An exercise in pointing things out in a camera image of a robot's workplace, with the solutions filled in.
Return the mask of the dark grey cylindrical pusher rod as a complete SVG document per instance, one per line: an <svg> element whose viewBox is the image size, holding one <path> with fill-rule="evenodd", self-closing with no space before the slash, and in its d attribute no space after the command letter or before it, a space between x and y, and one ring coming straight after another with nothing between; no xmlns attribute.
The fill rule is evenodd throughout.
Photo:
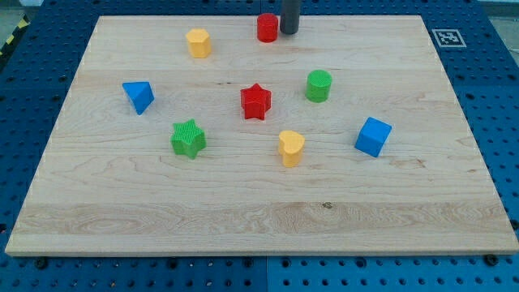
<svg viewBox="0 0 519 292"><path fill-rule="evenodd" d="M299 16L302 0L282 0L280 30L286 35L293 35L299 29Z"/></svg>

